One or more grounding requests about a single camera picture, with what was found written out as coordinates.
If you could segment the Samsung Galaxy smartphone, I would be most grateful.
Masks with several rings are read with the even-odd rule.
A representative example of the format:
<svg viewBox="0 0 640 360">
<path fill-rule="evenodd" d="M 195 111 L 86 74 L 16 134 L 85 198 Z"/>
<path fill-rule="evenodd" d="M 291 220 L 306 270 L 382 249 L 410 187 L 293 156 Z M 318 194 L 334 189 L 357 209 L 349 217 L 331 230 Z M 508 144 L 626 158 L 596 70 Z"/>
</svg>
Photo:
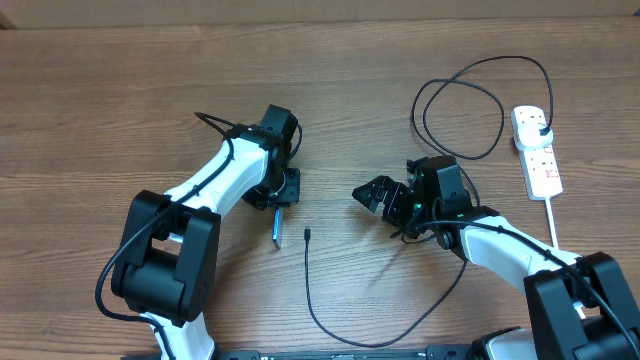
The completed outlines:
<svg viewBox="0 0 640 360">
<path fill-rule="evenodd" d="M 274 223 L 272 231 L 272 242 L 277 250 L 281 249 L 283 232 L 284 213 L 280 207 L 274 209 Z"/>
</svg>

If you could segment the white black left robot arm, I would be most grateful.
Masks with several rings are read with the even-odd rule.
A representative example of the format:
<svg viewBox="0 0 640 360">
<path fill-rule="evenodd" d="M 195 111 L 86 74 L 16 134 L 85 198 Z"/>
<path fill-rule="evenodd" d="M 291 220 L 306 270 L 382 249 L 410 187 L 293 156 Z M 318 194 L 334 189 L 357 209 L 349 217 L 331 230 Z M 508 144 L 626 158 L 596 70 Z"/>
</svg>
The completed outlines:
<svg viewBox="0 0 640 360">
<path fill-rule="evenodd" d="M 159 359 L 210 359 L 215 343 L 204 308 L 213 290 L 221 222 L 239 202 L 280 211 L 298 202 L 300 171 L 289 165 L 302 127 L 293 113 L 270 105 L 256 125 L 201 113 L 223 140 L 191 178 L 164 193 L 143 190 L 131 202 L 118 250 L 96 283 L 95 300 L 109 318 L 146 323 Z"/>
</svg>

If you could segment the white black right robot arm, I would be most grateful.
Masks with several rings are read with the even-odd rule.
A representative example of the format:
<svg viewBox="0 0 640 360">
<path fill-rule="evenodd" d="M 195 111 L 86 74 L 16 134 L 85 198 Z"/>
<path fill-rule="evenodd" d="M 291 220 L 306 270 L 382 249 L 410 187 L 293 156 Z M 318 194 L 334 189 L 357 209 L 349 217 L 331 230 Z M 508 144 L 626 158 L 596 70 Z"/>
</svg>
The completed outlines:
<svg viewBox="0 0 640 360">
<path fill-rule="evenodd" d="M 355 200 L 400 234 L 430 231 L 439 246 L 486 268 L 521 292 L 530 327 L 513 327 L 472 342 L 468 359 L 636 359 L 639 308 L 619 264 L 603 252 L 556 249 L 475 206 L 452 156 L 408 161 L 410 178 L 378 176 L 355 188 Z"/>
</svg>

